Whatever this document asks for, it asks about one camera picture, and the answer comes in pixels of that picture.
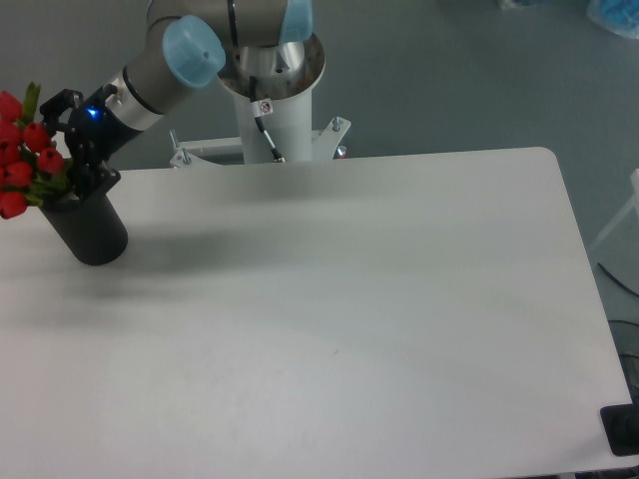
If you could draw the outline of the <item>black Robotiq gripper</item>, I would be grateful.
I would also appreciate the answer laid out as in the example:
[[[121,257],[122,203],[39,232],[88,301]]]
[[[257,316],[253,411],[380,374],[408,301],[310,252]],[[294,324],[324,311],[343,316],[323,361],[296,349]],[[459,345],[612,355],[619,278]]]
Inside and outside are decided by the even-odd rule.
[[[72,111],[68,123],[61,121]],[[65,132],[64,140],[73,159],[73,193],[80,201],[104,196],[121,174],[108,161],[141,132],[130,128],[94,94],[84,101],[76,90],[63,89],[39,109],[41,124],[48,132]]]

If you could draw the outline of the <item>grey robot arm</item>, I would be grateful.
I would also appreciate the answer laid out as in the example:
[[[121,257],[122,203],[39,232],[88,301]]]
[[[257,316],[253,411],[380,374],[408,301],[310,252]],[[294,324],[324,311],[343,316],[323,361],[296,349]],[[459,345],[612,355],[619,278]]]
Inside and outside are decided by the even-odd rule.
[[[33,186],[43,204],[89,197],[111,156],[214,79],[251,102],[287,99],[313,82],[310,1],[152,1],[146,22],[144,50],[112,80],[89,97],[63,90],[41,106],[70,153]]]

